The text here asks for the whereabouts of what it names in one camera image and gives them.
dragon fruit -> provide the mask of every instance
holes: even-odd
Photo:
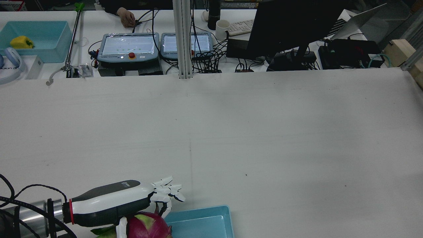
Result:
[[[154,213],[138,212],[134,216],[127,216],[128,238],[172,238],[172,226],[166,224],[159,215],[158,207]],[[97,238],[116,238],[116,226],[91,230]]]

white table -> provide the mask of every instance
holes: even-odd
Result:
[[[423,94],[399,68],[17,80],[0,101],[17,190],[173,175],[174,211],[227,204],[238,238],[423,233]]]

human hand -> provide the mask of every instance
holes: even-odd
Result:
[[[116,14],[121,18],[121,23],[124,27],[135,26],[135,16],[132,12],[126,10],[125,8],[119,8]]]

green handle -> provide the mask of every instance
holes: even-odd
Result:
[[[75,7],[77,8],[75,11],[82,11],[82,9],[85,7],[85,3],[75,3]]]

yellow bell pepper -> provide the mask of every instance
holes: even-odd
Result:
[[[10,45],[15,49],[32,49],[34,42],[26,36],[18,36],[10,41]]]

